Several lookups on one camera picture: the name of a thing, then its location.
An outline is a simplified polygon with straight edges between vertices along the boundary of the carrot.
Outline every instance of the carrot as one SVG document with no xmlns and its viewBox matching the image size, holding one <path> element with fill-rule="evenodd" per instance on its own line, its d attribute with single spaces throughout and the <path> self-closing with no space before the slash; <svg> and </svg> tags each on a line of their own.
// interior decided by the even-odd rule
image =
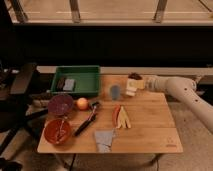
<svg viewBox="0 0 213 171">
<path fill-rule="evenodd" d="M 114 111 L 112 113 L 112 124 L 114 127 L 117 126 L 117 120 L 118 120 L 118 114 L 120 112 L 121 106 L 120 105 L 116 105 L 114 108 Z"/>
</svg>

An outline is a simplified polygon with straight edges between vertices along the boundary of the floor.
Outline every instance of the floor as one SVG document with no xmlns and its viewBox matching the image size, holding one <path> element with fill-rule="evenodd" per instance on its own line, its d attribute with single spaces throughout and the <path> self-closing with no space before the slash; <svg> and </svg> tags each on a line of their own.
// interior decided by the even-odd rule
<svg viewBox="0 0 213 171">
<path fill-rule="evenodd" d="M 78 5 L 82 23 L 140 24 L 153 22 L 158 2 L 158 0 L 78 0 Z M 176 24 L 212 23 L 213 2 L 202 0 L 202 3 L 201 0 L 168 0 L 164 21 Z M 72 23 L 69 0 L 20 0 L 20 4 L 28 16 L 28 22 Z M 15 21 L 12 9 L 10 14 Z"/>
<path fill-rule="evenodd" d="M 153 154 L 80 154 L 74 163 L 74 171 L 210 171 L 213 170 L 213 136 L 200 121 L 182 104 L 169 102 L 176 126 L 180 135 L 184 152 L 166 154 L 158 165 L 142 166 L 151 160 Z M 41 131 L 45 117 L 32 124 Z M 17 161 L 23 165 L 24 171 L 63 171 L 65 170 L 50 154 L 38 154 L 37 143 L 23 130 L 3 153 L 3 157 Z M 62 155 L 71 163 L 72 156 Z"/>
</svg>

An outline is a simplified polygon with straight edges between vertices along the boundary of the black wall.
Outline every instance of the black wall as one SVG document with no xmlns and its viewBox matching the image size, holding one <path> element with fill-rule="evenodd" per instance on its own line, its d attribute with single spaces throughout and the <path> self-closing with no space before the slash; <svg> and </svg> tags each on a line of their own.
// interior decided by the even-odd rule
<svg viewBox="0 0 213 171">
<path fill-rule="evenodd" d="M 44 65 L 205 67 L 213 27 L 16 26 L 27 61 Z"/>
</svg>

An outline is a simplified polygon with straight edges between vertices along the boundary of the cup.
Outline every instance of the cup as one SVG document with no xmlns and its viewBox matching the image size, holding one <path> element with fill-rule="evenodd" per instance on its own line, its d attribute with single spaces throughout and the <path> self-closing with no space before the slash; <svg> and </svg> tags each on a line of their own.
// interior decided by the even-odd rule
<svg viewBox="0 0 213 171">
<path fill-rule="evenodd" d="M 120 98 L 121 89 L 119 85 L 113 85 L 110 87 L 110 96 L 112 100 L 118 100 Z"/>
</svg>

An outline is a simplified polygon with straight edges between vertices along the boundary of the gray cloth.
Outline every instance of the gray cloth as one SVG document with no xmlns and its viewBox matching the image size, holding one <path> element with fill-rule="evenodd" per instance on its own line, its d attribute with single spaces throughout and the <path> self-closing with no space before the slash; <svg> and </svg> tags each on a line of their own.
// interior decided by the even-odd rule
<svg viewBox="0 0 213 171">
<path fill-rule="evenodd" d="M 95 141 L 100 153 L 111 151 L 112 139 L 115 137 L 115 130 L 95 131 Z"/>
</svg>

